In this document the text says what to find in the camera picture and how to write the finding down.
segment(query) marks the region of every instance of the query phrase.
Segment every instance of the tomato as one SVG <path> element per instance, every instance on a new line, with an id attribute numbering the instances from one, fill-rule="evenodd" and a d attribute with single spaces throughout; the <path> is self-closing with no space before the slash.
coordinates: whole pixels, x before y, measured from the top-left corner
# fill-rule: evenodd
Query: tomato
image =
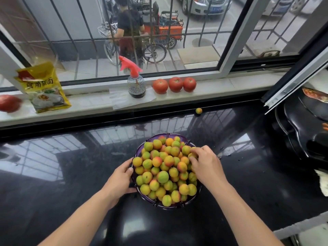
<path id="1" fill-rule="evenodd" d="M 0 95 L 0 111 L 14 112 L 19 110 L 22 100 L 11 95 Z"/>
<path id="2" fill-rule="evenodd" d="M 168 88 L 169 84 L 164 79 L 157 79 L 153 82 L 153 89 L 158 94 L 165 94 Z"/>
<path id="3" fill-rule="evenodd" d="M 179 92 L 183 88 L 183 81 L 181 78 L 173 77 L 169 81 L 170 90 L 173 92 Z"/>
<path id="4" fill-rule="evenodd" d="M 195 79 L 187 77 L 184 81 L 183 81 L 183 89 L 186 92 L 192 92 L 195 88 L 196 88 L 197 82 Z"/>

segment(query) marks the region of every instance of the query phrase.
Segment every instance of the plastic bottle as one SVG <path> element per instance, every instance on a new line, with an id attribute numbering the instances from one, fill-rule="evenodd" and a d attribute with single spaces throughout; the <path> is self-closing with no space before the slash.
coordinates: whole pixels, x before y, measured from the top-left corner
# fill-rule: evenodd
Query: plastic bottle
<path id="1" fill-rule="evenodd" d="M 140 69 L 134 62 L 123 56 L 119 56 L 119 59 L 122 62 L 121 71 L 125 68 L 130 70 L 130 76 L 128 78 L 130 95 L 134 98 L 142 98 L 146 94 L 145 80 L 139 75 L 139 72 L 141 72 L 142 69 Z"/>

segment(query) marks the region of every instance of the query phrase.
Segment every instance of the hand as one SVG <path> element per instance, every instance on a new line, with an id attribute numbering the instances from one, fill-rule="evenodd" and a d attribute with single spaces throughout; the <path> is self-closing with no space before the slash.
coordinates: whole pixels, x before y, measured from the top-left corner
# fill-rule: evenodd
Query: hand
<path id="1" fill-rule="evenodd" d="M 109 177 L 101 192 L 109 200 L 109 208 L 113 208 L 119 198 L 124 194 L 134 193 L 137 190 L 135 188 L 129 188 L 131 175 L 133 173 L 133 168 L 129 167 L 132 163 L 132 159 L 127 160 L 122 165 L 117 167 L 113 174 Z"/>
<path id="2" fill-rule="evenodd" d="M 208 147 L 191 149 L 191 152 L 198 154 L 198 160 L 195 157 L 190 157 L 193 170 L 197 178 L 202 182 L 209 191 L 216 188 L 217 183 L 228 183 L 220 160 L 215 153 Z"/>

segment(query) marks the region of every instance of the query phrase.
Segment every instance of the white window sill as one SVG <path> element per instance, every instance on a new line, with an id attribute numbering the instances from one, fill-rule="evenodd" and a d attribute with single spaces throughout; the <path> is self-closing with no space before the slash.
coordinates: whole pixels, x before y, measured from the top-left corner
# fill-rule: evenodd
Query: white window sill
<path id="1" fill-rule="evenodd" d="M 126 107 L 122 110 L 264 91 L 273 86 L 283 75 L 284 73 L 268 73 L 198 81 L 197 88 L 192 93 L 184 90 L 180 93 L 173 93 L 168 90 L 167 94 L 156 94 L 156 99 L 152 102 Z M 39 114 L 35 113 L 29 100 L 24 100 L 22 107 L 18 111 L 13 113 L 0 112 L 0 127 L 113 111 L 108 92 L 72 95 L 68 99 L 72 107 Z"/>

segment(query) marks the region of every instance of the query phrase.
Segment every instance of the black countertop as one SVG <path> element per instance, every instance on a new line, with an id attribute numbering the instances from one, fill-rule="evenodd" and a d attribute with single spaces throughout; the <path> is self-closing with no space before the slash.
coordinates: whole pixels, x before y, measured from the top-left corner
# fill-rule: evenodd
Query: black countertop
<path id="1" fill-rule="evenodd" d="M 3 145 L 0 156 L 10 156 L 0 161 L 1 245 L 38 244 L 146 138 L 165 132 L 207 144 L 222 156 L 228 181 L 273 231 L 328 210 L 319 178 L 271 134 L 260 101 L 203 110 L 200 116 L 186 110 Z M 145 243 L 237 245 L 206 188 L 194 203 L 174 211 L 127 194 L 109 211 L 91 245 Z"/>

